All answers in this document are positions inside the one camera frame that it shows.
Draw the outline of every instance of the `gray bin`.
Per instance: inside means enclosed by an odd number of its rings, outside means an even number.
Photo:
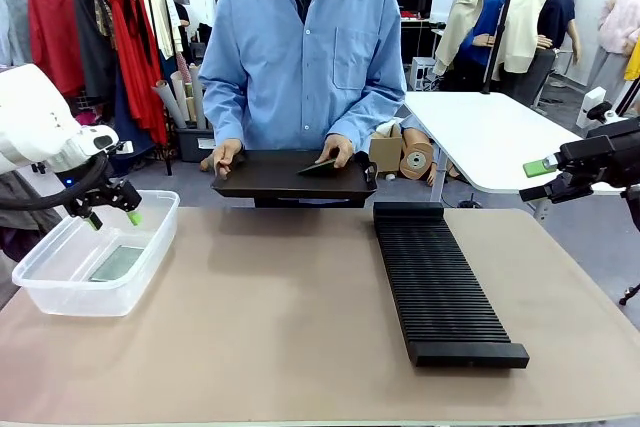
[[[213,130],[176,129],[176,132],[184,162],[200,163],[213,152]]]

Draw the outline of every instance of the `beige table surface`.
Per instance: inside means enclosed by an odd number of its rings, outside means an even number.
[[[530,216],[446,218],[526,370],[409,363],[371,211],[181,209],[124,319],[0,313],[0,420],[538,424],[640,414],[640,334]]]

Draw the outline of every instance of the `person's hand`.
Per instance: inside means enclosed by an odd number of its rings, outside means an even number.
[[[353,157],[353,144],[346,137],[339,134],[331,134],[324,142],[324,150],[320,158],[316,160],[316,164],[321,164],[332,159],[335,151],[338,151],[338,158],[336,159],[335,168],[341,169],[349,159]]]
[[[578,65],[582,60],[582,46],[580,44],[573,44],[573,65]]]
[[[624,55],[631,55],[633,54],[633,50],[636,48],[635,44],[629,40],[627,40],[624,44]]]
[[[242,142],[238,139],[228,139],[213,151],[213,170],[223,179],[231,172],[233,158],[242,151]]]
[[[496,38],[489,34],[482,34],[474,37],[473,45],[476,47],[493,47],[496,43]]]
[[[538,36],[538,49],[545,50],[553,47],[553,42],[550,38],[545,37],[544,35]]]

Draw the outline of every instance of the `gray pants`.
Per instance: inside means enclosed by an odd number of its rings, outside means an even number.
[[[596,60],[591,67],[587,92],[591,92],[596,87],[602,87],[607,91],[605,100],[612,104],[618,100],[624,88],[624,74],[629,65],[629,57],[622,54],[612,54],[598,47]]]

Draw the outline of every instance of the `slotted black rack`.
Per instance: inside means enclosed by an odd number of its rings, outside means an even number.
[[[407,352],[416,367],[524,369],[433,203],[376,203],[374,223]]]

